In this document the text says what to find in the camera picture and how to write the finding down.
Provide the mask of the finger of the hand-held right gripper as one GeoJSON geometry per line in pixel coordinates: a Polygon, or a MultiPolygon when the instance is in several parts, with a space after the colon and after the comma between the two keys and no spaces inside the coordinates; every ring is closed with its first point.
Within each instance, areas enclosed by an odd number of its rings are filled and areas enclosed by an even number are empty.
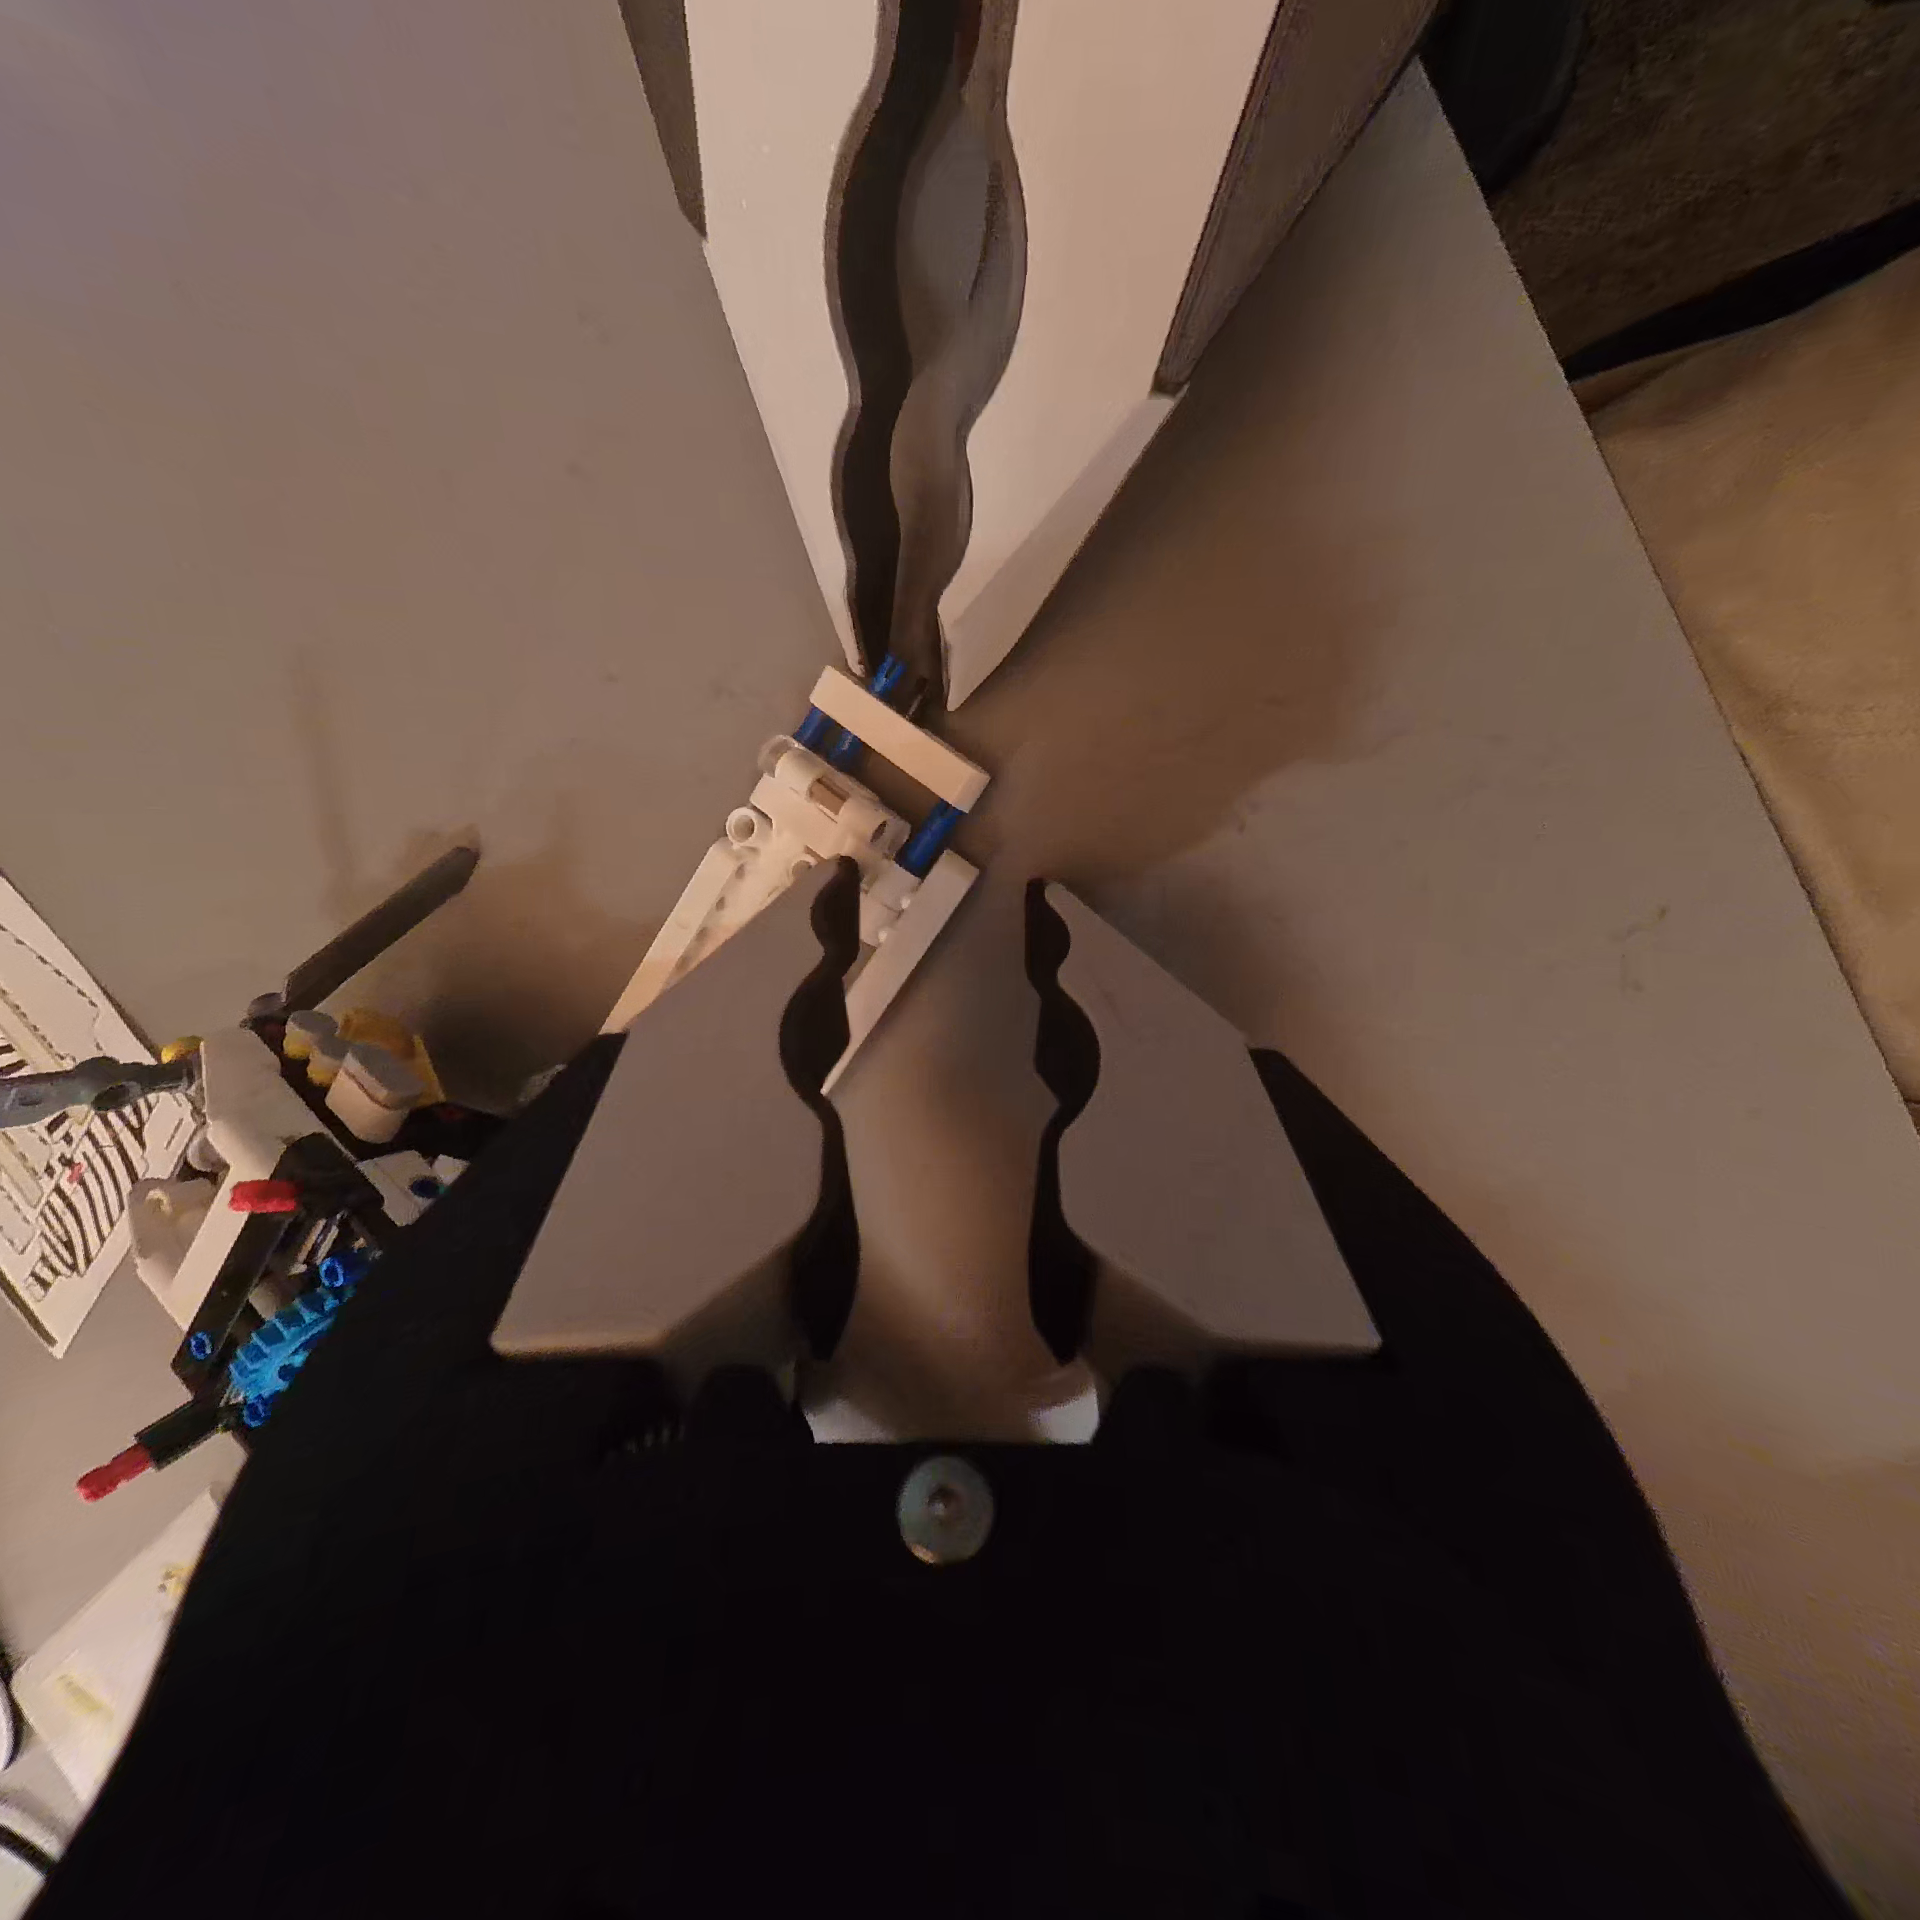
{"type": "Polygon", "coordinates": [[[832,498],[853,411],[832,318],[842,161],[881,52],[879,3],[687,3],[705,254],[832,630],[858,670],[853,559],[832,498]]]}
{"type": "Polygon", "coordinates": [[[1173,410],[1161,354],[1275,13],[1018,7],[1023,297],[967,434],[969,537],[939,602],[949,709],[1015,652],[1173,410]]]}

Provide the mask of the person's beige pants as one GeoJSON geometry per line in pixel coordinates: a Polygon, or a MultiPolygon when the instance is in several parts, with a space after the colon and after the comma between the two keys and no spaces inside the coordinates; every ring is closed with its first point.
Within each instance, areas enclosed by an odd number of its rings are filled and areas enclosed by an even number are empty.
{"type": "Polygon", "coordinates": [[[1916,252],[1573,390],[1916,1111],[1916,252]]]}

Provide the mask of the zebra striped lego plane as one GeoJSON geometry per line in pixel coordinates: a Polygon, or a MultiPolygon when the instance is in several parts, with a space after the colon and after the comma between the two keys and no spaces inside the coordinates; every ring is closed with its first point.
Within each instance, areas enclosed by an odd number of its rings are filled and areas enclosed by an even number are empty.
{"type": "MultiPolygon", "coordinates": [[[[752,797],[727,815],[603,1028],[624,1031],[827,860],[856,861],[861,900],[935,805],[869,750],[845,772],[791,734],[768,740],[752,797]]],[[[187,1397],[82,1474],[82,1501],[217,1434],[264,1426],[368,1265],[501,1127],[499,1116],[447,1099],[411,1026],[328,1010],[476,866],[476,849],[439,854],[211,1041],[183,1041],[149,1063],[95,1059],[4,1083],[4,1129],[69,1109],[183,1102],[176,1161],[132,1187],[128,1249],[180,1330],[175,1369],[187,1397]]],[[[875,930],[860,929],[856,963],[861,941],[875,930]]]]}

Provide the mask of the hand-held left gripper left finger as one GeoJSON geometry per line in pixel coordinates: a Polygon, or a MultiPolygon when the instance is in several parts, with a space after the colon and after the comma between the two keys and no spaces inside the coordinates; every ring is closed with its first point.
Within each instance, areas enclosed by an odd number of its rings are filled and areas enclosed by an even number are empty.
{"type": "Polygon", "coordinates": [[[848,1049],[858,869],[815,869],[627,1026],[513,1287],[504,1359],[826,1369],[858,1211],[826,1077],[848,1049]]]}

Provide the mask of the open instruction booklet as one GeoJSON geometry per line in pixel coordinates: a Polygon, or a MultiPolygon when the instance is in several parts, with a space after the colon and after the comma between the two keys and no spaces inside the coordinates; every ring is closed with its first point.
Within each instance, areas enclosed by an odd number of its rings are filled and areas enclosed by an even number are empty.
{"type": "Polygon", "coordinates": [[[43,1505],[4,1533],[4,1867],[69,1845],[154,1683],[221,1484],[132,1519],[43,1505]]]}

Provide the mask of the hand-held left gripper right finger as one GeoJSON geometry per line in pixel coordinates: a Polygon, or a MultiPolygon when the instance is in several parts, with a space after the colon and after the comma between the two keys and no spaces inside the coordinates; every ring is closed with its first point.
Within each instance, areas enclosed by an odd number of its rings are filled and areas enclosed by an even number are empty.
{"type": "Polygon", "coordinates": [[[1057,881],[1024,889],[1024,971],[1052,1097],[1027,1239],[1048,1353],[1107,1386],[1378,1353],[1242,1031],[1057,881]]]}

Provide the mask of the zebra sticker sheet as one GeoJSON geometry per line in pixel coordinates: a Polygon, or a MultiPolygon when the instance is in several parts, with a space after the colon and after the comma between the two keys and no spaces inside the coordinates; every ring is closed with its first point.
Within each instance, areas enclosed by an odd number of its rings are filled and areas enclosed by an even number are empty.
{"type": "MultiPolygon", "coordinates": [[[[2,884],[2,1077],[95,1059],[146,1065],[152,1047],[77,956],[2,884]]],[[[128,1252],[132,1187],[176,1161],[186,1106],[149,1095],[119,1113],[56,1111],[2,1133],[2,1291],[64,1356],[128,1252]]]]}

